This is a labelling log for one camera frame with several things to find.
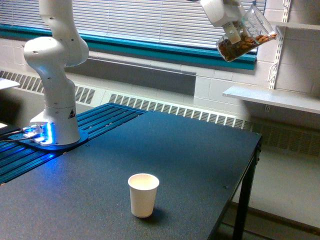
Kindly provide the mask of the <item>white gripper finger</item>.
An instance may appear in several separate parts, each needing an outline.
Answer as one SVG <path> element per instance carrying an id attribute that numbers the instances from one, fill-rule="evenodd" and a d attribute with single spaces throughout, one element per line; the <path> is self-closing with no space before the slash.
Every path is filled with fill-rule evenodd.
<path id="1" fill-rule="evenodd" d="M 225 37 L 231 42 L 231 44 L 236 44 L 241 41 L 238 28 L 239 23 L 237 21 L 227 22 L 225 25 L 223 25 Z"/>

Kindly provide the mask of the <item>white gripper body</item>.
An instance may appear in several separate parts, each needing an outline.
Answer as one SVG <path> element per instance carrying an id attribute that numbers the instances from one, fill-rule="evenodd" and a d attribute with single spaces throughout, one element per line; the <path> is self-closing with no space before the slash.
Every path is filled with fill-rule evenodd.
<path id="1" fill-rule="evenodd" d="M 200 4 L 215 28 L 240 21 L 246 13 L 239 0 L 201 0 Z"/>

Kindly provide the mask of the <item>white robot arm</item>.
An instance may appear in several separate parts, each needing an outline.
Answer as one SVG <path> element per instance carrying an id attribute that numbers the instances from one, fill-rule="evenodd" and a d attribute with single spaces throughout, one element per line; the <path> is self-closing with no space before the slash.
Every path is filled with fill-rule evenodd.
<path id="1" fill-rule="evenodd" d="M 42 81 L 44 110 L 30 121 L 36 129 L 24 136 L 48 149 L 65 148 L 81 140 L 75 84 L 67 78 L 65 68 L 84 63 L 89 47 L 76 29 L 71 0 L 41 0 L 39 15 L 52 35 L 27 41 L 24 58 Z"/>

